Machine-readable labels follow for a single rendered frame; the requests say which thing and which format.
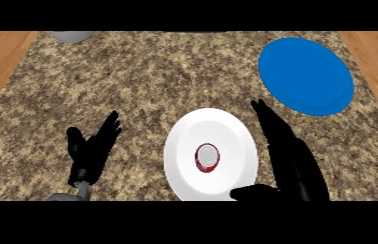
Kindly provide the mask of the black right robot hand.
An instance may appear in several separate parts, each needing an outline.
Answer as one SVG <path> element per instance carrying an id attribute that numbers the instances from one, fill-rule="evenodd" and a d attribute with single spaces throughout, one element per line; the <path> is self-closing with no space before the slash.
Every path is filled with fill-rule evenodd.
<path id="1" fill-rule="evenodd" d="M 306 142 L 264 101 L 251 101 L 267 140 L 276 187 L 253 184 L 235 188 L 229 196 L 251 202 L 328 202 L 323 174 Z"/>

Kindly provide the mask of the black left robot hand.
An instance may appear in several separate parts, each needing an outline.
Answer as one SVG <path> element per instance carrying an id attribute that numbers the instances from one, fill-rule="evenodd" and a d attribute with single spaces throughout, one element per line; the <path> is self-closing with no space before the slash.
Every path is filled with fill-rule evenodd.
<path id="1" fill-rule="evenodd" d="M 83 181 L 90 185 L 97 182 L 120 133 L 117 111 L 111 112 L 97 133 L 89 139 L 77 127 L 66 129 L 68 154 L 72 158 L 68 184 L 72 187 L 78 187 Z"/>

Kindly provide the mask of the white plate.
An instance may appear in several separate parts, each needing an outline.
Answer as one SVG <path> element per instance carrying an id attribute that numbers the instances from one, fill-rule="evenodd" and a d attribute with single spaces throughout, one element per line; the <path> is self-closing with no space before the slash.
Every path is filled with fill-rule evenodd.
<path id="1" fill-rule="evenodd" d="M 253 185 L 258 156 L 253 135 L 226 111 L 201 108 L 176 122 L 164 145 L 164 171 L 182 201 L 230 201 Z"/>

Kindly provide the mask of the red can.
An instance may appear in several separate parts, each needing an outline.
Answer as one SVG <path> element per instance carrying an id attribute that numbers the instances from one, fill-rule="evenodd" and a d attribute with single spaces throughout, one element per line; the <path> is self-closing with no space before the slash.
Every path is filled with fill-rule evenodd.
<path id="1" fill-rule="evenodd" d="M 217 147 L 211 143 L 204 143 L 195 152 L 195 163 L 202 173 L 210 173 L 220 161 L 220 153 Z"/>

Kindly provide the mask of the blue plate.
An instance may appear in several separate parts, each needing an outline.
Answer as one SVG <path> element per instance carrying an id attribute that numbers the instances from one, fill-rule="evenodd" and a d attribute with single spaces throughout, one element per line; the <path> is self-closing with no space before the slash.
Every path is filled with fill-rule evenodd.
<path id="1" fill-rule="evenodd" d="M 263 48 L 257 68 L 276 100 L 312 116 L 341 113 L 354 97 L 354 80 L 335 52 L 319 42 L 284 37 Z"/>

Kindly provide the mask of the grey round object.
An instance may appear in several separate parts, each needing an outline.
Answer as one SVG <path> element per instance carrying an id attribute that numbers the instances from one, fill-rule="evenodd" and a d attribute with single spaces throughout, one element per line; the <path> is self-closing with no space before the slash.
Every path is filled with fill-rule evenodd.
<path id="1" fill-rule="evenodd" d="M 93 36 L 93 31 L 52 31 L 53 37 L 64 43 L 77 43 Z"/>

